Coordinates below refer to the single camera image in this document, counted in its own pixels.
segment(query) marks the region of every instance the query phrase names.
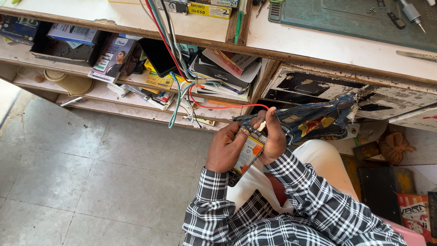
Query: black phone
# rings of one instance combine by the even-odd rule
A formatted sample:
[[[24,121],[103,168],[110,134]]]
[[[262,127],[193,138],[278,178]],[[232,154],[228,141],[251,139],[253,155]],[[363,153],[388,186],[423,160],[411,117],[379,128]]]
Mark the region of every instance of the black phone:
[[[235,164],[235,166],[228,171],[228,186],[230,187],[234,187],[244,173],[246,173],[249,167],[256,161],[258,156],[260,156],[261,152],[263,151],[264,145],[267,141],[267,135],[257,131],[249,123],[243,123],[238,132],[244,129],[249,131],[249,136],[247,137],[244,147],[240,152],[240,157],[238,158],[237,164]]]
[[[142,38],[138,40],[138,44],[159,77],[163,78],[171,71],[176,70],[176,64],[171,58],[163,40]]]

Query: man's right hand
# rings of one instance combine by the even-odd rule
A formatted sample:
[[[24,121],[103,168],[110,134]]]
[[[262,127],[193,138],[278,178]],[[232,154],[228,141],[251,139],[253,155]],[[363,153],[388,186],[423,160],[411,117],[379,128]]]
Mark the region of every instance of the man's right hand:
[[[264,165],[276,161],[276,159],[278,159],[285,152],[286,149],[285,134],[281,128],[281,123],[275,117],[275,111],[276,111],[276,107],[271,107],[267,111],[267,113],[264,113],[265,110],[261,110],[258,113],[256,123],[253,126],[255,129],[257,129],[260,126],[261,122],[264,121],[262,118],[263,116],[265,116],[266,127],[268,132],[267,142],[266,145],[264,146],[263,152],[258,157],[258,159]]]

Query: red wire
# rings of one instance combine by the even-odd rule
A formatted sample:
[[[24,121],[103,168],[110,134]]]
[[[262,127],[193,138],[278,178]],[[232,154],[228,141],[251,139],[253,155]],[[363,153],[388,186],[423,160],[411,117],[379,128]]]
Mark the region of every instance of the red wire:
[[[185,78],[184,73],[182,73],[182,71],[180,70],[180,68],[179,68],[179,64],[177,63],[176,59],[175,59],[174,56],[173,56],[173,53],[171,52],[170,47],[168,46],[167,42],[165,41],[164,34],[162,33],[162,31],[161,31],[161,29],[160,29],[160,26],[158,25],[158,22],[156,21],[155,15],[154,15],[153,12],[152,12],[152,7],[150,6],[149,1],[148,1],[148,0],[145,0],[145,2],[146,2],[146,5],[147,5],[147,8],[148,8],[149,11],[150,11],[150,15],[152,16],[153,22],[155,23],[156,27],[158,28],[158,31],[160,32],[161,38],[163,39],[164,44],[165,44],[165,46],[167,47],[167,50],[168,50],[168,52],[170,53],[171,58],[173,59],[174,63],[176,64],[177,70],[179,71],[179,73],[180,73],[180,75],[182,76],[182,78],[184,78],[184,80],[185,80],[187,83],[189,83],[188,80]],[[194,100],[193,96],[191,95],[191,89],[192,89],[192,88],[193,88],[193,86],[190,86],[190,90],[189,90],[190,97],[191,97],[191,99],[193,100],[193,102],[194,102],[197,106],[202,107],[202,108],[207,108],[207,109],[229,109],[229,108],[239,108],[239,107],[262,106],[262,107],[264,107],[264,108],[267,108],[267,110],[269,110],[269,107],[267,107],[267,106],[265,106],[265,105],[263,105],[263,104],[246,104],[246,105],[236,105],[236,106],[228,106],[228,107],[208,107],[208,106],[202,106],[202,105],[198,104],[198,103]]]
[[[265,106],[264,104],[245,104],[245,105],[236,105],[236,106],[227,106],[227,107],[208,107],[208,106],[202,106],[202,105],[198,104],[198,103],[194,100],[193,96],[191,95],[191,89],[192,89],[192,88],[193,88],[193,85],[190,86],[190,89],[188,90],[188,93],[190,93],[190,97],[191,97],[191,99],[193,100],[193,102],[194,102],[197,106],[202,107],[202,108],[207,108],[207,109],[230,109],[230,108],[241,108],[241,107],[249,107],[249,106],[262,106],[262,107],[264,107],[264,108],[267,108],[267,110],[269,110],[269,107]]]

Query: phone screen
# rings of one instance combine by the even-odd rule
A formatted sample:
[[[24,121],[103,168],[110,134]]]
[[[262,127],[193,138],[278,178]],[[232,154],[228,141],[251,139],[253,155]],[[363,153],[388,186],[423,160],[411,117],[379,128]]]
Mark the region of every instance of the phone screen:
[[[142,38],[138,40],[138,44],[160,77],[176,69],[163,40]]]
[[[239,174],[243,175],[253,160],[259,155],[261,150],[263,150],[263,148],[263,143],[251,136],[248,136],[240,153],[240,157],[238,158],[237,164],[233,169]]]

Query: wooden shelf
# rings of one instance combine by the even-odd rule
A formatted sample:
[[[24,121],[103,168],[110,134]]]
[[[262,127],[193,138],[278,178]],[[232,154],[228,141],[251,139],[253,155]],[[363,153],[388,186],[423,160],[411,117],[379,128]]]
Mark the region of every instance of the wooden shelf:
[[[19,87],[24,88],[31,88],[31,89],[38,89],[43,91],[51,91],[56,92],[60,94],[67,94],[67,91],[58,85],[45,80],[42,83],[36,83],[32,80],[16,76],[15,80],[13,81],[13,84]],[[103,81],[94,80],[94,87],[93,89],[88,92],[86,95],[83,95],[84,98],[89,98],[93,100],[98,101],[104,101],[104,102],[110,102],[114,104],[122,104],[127,105],[131,107],[136,108],[143,108],[143,109],[149,109],[149,110],[155,110],[155,111],[161,111],[166,113],[173,113],[176,109],[176,103],[172,102],[167,110],[160,110],[159,108],[155,107],[150,102],[147,102],[143,100],[142,98],[129,93],[125,97],[121,97],[117,95],[115,92],[113,92],[111,89],[106,87],[107,83]],[[201,103],[201,105],[204,106],[217,106],[210,103]],[[231,108],[231,109],[206,109],[197,107],[195,109],[195,113],[198,118],[201,119],[207,119],[207,120],[213,120],[217,122],[225,122],[225,123],[231,123],[232,117],[240,116],[242,115],[243,111],[241,108]],[[186,111],[180,107],[177,112],[178,115],[184,116],[186,115]]]
[[[35,58],[34,55],[29,53],[30,48],[31,48],[30,46],[23,45],[23,44],[8,45],[4,41],[4,39],[1,38],[0,39],[0,50],[1,50],[0,61],[6,62],[6,63],[13,63],[13,64],[17,64],[20,66],[53,70],[53,71],[58,71],[58,72],[72,74],[72,75],[81,76],[81,77],[87,77],[88,72],[91,70],[90,67],[83,67],[83,66],[72,65],[72,64],[61,63],[61,62],[52,62],[52,61],[48,61],[48,60]],[[144,73],[141,75],[139,75],[139,74],[132,74],[131,76],[123,76],[122,75],[119,77],[119,80],[117,80],[117,83],[177,93],[177,85],[175,82],[172,84],[172,87],[169,90],[146,84],[145,81],[146,81],[146,78],[148,75],[149,75],[148,70],[145,70]],[[214,99],[214,100],[219,100],[219,101],[224,101],[224,102],[231,102],[231,103],[236,103],[236,104],[247,104],[249,102],[249,99],[242,99],[242,98],[227,96],[227,95],[225,95],[225,97],[218,97],[218,96],[213,96],[213,95],[204,95],[204,94],[194,93],[193,96],[197,96],[200,98]]]
[[[39,0],[12,5],[10,1],[4,1],[0,13],[160,39],[153,22],[137,4],[107,0]],[[267,19],[267,7],[258,18],[254,14],[251,16],[246,46],[225,43],[228,20],[196,14],[170,15],[176,39],[181,43],[411,84],[437,84],[432,62],[399,56],[395,51],[437,53],[271,23]]]
[[[68,95],[59,94],[58,98],[56,99],[56,104],[62,104],[65,102],[68,102],[72,100],[73,98],[69,97]],[[72,108],[78,108],[78,109],[87,109],[91,111],[96,112],[103,112],[113,115],[120,115],[120,116],[126,116],[136,119],[143,119],[148,121],[154,121],[159,123],[168,124],[170,121],[171,114],[166,112],[159,112],[155,110],[150,109],[142,109],[137,107],[132,107],[128,105],[122,105],[122,104],[116,104],[111,102],[103,102],[93,99],[83,99],[80,102],[77,102],[75,104],[69,105],[69,107]],[[188,119],[182,118],[182,116],[177,116],[176,121],[174,123],[175,126],[180,127],[187,127],[187,128],[197,128],[199,129],[199,126],[197,123],[191,123],[188,121]],[[220,130],[221,128],[227,126],[227,123],[223,122],[216,122],[214,126],[202,124],[202,130],[210,131],[210,132],[216,132]]]

